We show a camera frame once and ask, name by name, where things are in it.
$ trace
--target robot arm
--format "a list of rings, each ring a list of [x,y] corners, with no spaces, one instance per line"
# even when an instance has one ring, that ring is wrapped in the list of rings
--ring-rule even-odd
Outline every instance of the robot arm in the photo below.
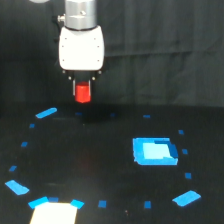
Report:
[[[43,3],[48,0],[30,1]],[[65,0],[65,14],[58,16],[58,22],[64,22],[59,39],[59,63],[63,70],[74,73],[99,71],[104,63],[105,46],[102,29],[97,25],[96,0]],[[76,76],[70,76],[75,100],[90,102],[91,77],[78,83]]]

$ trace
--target blue square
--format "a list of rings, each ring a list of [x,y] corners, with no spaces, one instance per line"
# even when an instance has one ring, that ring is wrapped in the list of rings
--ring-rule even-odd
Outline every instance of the blue square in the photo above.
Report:
[[[151,201],[145,201],[144,208],[150,209],[151,208]]]
[[[81,201],[77,201],[77,200],[73,200],[71,202],[71,205],[77,207],[78,209],[82,208],[82,206],[84,205],[85,203],[81,202]]]
[[[184,135],[184,131],[183,130],[179,130],[179,134],[180,135]]]
[[[15,171],[15,169],[17,168],[17,166],[11,166],[11,168],[9,169],[10,172]]]
[[[107,202],[106,201],[99,201],[98,207],[99,208],[106,208],[107,207]]]
[[[21,147],[26,147],[27,144],[28,144],[28,142],[23,142],[22,145],[21,145]]]
[[[183,152],[184,155],[187,155],[188,154],[187,149],[182,149],[182,152]]]
[[[191,173],[185,173],[185,178],[186,179],[191,179]]]
[[[150,118],[150,115],[143,115],[144,118]]]
[[[82,113],[80,113],[80,112],[76,112],[75,115],[76,115],[76,116],[82,116]]]
[[[58,202],[58,198],[48,198],[49,202]]]

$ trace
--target red object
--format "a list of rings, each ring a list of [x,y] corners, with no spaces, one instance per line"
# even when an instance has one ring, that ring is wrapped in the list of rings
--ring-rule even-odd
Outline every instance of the red object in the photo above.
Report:
[[[91,101],[88,82],[80,82],[75,86],[75,101],[79,103],[88,103]]]

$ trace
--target blue marker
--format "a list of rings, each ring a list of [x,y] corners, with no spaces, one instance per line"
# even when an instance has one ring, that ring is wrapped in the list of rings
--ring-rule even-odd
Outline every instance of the blue marker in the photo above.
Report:
[[[43,112],[37,114],[36,117],[39,118],[39,119],[41,119],[41,118],[47,117],[47,116],[49,116],[49,115],[55,113],[56,111],[57,111],[56,108],[51,108],[51,109],[49,109],[49,110],[45,110],[45,111],[43,111]]]

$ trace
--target glowing square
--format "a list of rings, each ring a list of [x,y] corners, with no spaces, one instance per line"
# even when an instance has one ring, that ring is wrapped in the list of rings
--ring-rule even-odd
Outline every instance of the glowing square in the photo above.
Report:
[[[30,224],[74,224],[76,214],[71,204],[46,202],[35,208]]]
[[[143,143],[143,152],[145,159],[173,158],[166,144]]]

